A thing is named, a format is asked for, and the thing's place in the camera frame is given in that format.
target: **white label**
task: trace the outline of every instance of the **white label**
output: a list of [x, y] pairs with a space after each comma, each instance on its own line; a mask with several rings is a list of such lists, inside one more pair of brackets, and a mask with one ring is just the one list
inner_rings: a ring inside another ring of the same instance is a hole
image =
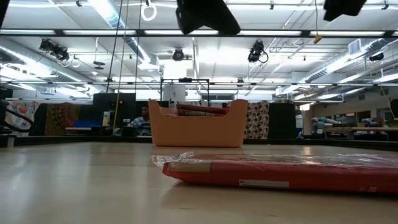
[[287, 189], [289, 188], [289, 182], [269, 180], [239, 180], [239, 186]]

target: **person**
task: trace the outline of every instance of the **person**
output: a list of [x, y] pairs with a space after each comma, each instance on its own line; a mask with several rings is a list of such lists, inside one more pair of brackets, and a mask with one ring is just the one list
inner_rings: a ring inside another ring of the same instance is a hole
[[149, 121], [149, 108], [148, 105], [144, 105], [141, 108], [141, 117], [134, 119], [132, 125], [137, 129], [139, 136], [150, 136], [150, 121]]

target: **wooden floor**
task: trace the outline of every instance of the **wooden floor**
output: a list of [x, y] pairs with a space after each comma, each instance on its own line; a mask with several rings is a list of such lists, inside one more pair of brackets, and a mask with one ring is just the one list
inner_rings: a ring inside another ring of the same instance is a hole
[[204, 187], [166, 177], [150, 156], [380, 154], [327, 146], [190, 149], [84, 142], [0, 152], [1, 224], [398, 223], [398, 199], [371, 195]]

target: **red fabric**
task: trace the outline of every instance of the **red fabric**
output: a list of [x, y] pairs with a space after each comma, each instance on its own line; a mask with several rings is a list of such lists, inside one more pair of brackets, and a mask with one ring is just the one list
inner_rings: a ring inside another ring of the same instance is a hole
[[163, 173], [199, 184], [239, 186], [242, 180], [266, 180], [288, 182], [288, 189], [294, 190], [398, 193], [398, 167], [394, 166], [264, 163], [241, 159], [213, 159], [207, 163], [211, 163], [210, 172], [171, 172], [170, 164], [165, 163]]
[[229, 111], [229, 108], [214, 108], [208, 106], [193, 106], [193, 105], [182, 105], [177, 104], [178, 110], [190, 110], [190, 111], [201, 111], [206, 113], [213, 113], [213, 114], [223, 114], [226, 115]]

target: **plastic wrap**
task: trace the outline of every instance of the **plastic wrap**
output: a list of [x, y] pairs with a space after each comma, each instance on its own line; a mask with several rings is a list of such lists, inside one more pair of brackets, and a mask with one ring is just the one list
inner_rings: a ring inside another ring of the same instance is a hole
[[163, 173], [198, 184], [293, 190], [398, 193], [398, 160], [368, 154], [333, 156], [153, 156]]

